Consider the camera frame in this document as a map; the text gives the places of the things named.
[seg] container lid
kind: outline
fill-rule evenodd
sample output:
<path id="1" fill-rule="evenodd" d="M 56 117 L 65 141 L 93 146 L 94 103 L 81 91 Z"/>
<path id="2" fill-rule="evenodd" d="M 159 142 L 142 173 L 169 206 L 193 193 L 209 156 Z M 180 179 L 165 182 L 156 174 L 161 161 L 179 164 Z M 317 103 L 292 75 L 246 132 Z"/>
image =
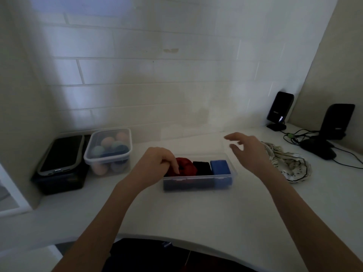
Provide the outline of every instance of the container lid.
<path id="1" fill-rule="evenodd" d="M 129 128 L 94 132 L 88 143 L 84 160 L 87 164 L 109 163 L 129 158 L 133 150 Z"/>

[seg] person's right hand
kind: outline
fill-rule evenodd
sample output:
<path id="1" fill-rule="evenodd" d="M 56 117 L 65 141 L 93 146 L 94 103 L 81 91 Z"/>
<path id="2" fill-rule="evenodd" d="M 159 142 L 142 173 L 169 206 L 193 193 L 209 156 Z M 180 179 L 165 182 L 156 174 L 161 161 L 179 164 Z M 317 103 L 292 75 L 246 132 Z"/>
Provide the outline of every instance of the person's right hand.
<path id="1" fill-rule="evenodd" d="M 238 141 L 243 145 L 243 151 L 235 144 L 230 144 L 234 155 L 244 168 L 258 175 L 265 168 L 273 168 L 265 146 L 255 136 L 247 136 L 243 133 L 231 133 L 224 137 L 230 141 Z"/>

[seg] rectangular plastic container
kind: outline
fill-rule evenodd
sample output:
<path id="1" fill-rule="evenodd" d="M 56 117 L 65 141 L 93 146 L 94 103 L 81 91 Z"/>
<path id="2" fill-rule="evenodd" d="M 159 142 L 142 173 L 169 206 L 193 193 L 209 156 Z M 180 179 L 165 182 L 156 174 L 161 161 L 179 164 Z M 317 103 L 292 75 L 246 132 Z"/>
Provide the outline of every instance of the rectangular plastic container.
<path id="1" fill-rule="evenodd" d="M 175 157 L 185 157 L 191 162 L 210 162 L 212 160 L 225 160 L 228 164 L 231 174 L 199 175 L 192 177 L 164 177 L 163 188 L 165 192 L 227 189 L 232 185 L 233 179 L 237 175 L 237 171 L 235 170 L 228 156 L 224 153 L 205 155 L 175 155 Z"/>
<path id="2" fill-rule="evenodd" d="M 107 172 L 123 173 L 129 166 L 133 150 L 129 128 L 97 131 L 91 135 L 84 160 L 97 175 Z"/>

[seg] rolled red fabric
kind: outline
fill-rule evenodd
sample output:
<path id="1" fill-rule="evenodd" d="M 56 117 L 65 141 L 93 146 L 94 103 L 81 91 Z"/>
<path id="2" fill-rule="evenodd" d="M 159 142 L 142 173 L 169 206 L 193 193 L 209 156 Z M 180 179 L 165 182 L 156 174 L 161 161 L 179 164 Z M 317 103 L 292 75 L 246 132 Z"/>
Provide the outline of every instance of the rolled red fabric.
<path id="1" fill-rule="evenodd" d="M 166 177 L 188 177 L 197 175 L 197 168 L 193 165 L 189 159 L 185 157 L 177 157 L 176 161 L 179 165 L 179 175 L 177 175 L 173 168 L 170 166 L 168 172 L 166 173 Z"/>

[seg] finger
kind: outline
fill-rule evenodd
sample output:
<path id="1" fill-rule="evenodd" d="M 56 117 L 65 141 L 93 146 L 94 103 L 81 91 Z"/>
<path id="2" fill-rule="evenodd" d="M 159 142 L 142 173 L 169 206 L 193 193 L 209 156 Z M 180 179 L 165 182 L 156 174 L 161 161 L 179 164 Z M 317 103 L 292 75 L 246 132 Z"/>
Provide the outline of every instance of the finger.
<path id="1" fill-rule="evenodd" d="M 165 148 L 160 148 L 160 149 L 161 149 L 161 158 L 163 160 L 169 161 L 174 172 L 176 174 L 179 174 L 179 165 L 178 165 L 178 162 L 176 161 L 176 158 L 173 155 L 173 153 Z"/>
<path id="2" fill-rule="evenodd" d="M 242 157 L 243 155 L 243 151 L 241 151 L 237 145 L 235 144 L 230 144 L 229 147 L 232 149 L 234 155 L 239 158 L 239 157 Z"/>
<path id="3" fill-rule="evenodd" d="M 243 144 L 246 141 L 247 137 L 248 136 L 243 133 L 235 132 L 226 135 L 224 138 L 230 141 L 239 141 L 241 142 L 240 144 Z"/>

